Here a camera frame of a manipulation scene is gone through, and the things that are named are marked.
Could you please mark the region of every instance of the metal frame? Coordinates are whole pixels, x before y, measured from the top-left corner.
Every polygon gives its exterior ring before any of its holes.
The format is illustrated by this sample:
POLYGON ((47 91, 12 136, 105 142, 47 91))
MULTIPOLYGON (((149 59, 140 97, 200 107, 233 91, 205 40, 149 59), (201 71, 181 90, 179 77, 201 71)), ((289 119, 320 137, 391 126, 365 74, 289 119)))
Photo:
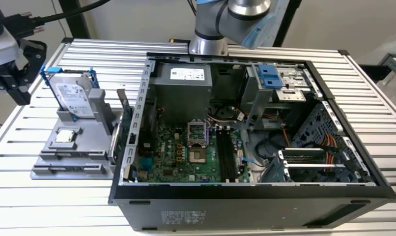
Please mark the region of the metal frame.
MULTIPOLYGON (((369 78, 363 73, 359 75, 353 68, 355 63, 347 61, 336 50, 259 48, 249 51, 235 45, 229 47, 231 56, 305 59, 313 62, 331 88, 336 104, 343 109, 367 151, 396 192, 396 110, 380 95, 377 87, 369 84, 369 78), (387 109, 364 109, 371 108, 372 104, 385 106, 387 109)), ((97 77, 101 87, 108 90, 125 88, 129 103, 133 104, 145 53, 184 54, 187 51, 187 44, 179 43, 76 39, 60 45, 48 66, 61 66, 65 69, 88 69, 95 66, 99 68, 97 77)), ((132 228, 120 210, 112 206, 104 206, 108 201, 109 180, 36 181, 29 179, 29 170, 56 121, 57 105, 52 102, 52 94, 45 91, 40 86, 39 77, 29 89, 33 95, 32 105, 16 107, 0 129, 1 233, 25 232, 41 235, 55 231, 68 235, 73 235, 75 232, 127 234, 132 228)), ((113 97, 111 94, 111 92, 107 93, 107 102, 117 108, 120 101, 117 96, 113 97)), ((376 235, 377 231, 396 236, 396 202, 384 205, 335 229, 292 230, 281 231, 281 234, 327 236, 333 233, 335 236, 357 236, 359 234, 376 235)), ((225 235, 232 232, 205 233, 225 235)), ((276 235, 279 232, 259 230, 240 231, 235 234, 276 235)))

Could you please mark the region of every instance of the circuit board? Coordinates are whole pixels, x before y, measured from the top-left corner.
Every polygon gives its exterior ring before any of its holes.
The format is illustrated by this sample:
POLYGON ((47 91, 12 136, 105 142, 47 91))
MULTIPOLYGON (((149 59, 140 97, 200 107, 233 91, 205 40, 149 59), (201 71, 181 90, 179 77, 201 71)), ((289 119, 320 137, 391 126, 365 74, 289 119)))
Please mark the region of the circuit board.
MULTIPOLYGON (((248 167, 240 162, 237 152, 243 152, 240 132, 229 132, 235 150, 237 179, 249 182, 248 167)), ((220 182, 220 163, 217 157, 216 130, 208 131, 208 146, 188 147, 187 127, 160 127, 152 168, 139 181, 147 182, 220 182)))

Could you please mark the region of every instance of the hard drive label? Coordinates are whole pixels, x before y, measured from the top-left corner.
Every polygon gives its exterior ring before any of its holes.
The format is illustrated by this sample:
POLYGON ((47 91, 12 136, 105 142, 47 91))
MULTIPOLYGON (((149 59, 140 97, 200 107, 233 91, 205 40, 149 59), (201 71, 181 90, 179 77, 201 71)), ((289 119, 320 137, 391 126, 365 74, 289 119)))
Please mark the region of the hard drive label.
POLYGON ((92 117, 93 111, 83 87, 76 84, 56 84, 56 88, 68 111, 77 117, 92 117))

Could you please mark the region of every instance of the power supply label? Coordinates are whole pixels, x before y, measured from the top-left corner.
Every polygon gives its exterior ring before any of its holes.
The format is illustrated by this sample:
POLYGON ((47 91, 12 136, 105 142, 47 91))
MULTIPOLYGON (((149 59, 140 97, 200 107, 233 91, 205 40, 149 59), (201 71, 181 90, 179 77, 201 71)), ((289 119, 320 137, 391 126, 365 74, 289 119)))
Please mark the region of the power supply label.
POLYGON ((161 211, 161 220, 171 224, 204 224, 205 210, 165 210, 161 211))
POLYGON ((200 80, 204 81, 204 69, 191 68, 172 68, 171 69, 172 80, 200 80))
POLYGON ((93 111, 83 87, 76 84, 56 84, 56 88, 68 111, 77 117, 92 117, 93 111))

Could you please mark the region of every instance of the cable connector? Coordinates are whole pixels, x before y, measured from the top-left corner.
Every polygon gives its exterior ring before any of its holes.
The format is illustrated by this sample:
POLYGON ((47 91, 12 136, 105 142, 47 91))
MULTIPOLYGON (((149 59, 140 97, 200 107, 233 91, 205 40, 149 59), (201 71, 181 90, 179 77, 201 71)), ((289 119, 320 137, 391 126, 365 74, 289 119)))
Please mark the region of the cable connector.
POLYGON ((24 13, 8 16, 3 19, 4 27, 17 40, 44 31, 40 27, 43 24, 36 20, 39 17, 31 18, 29 16, 31 14, 24 13))

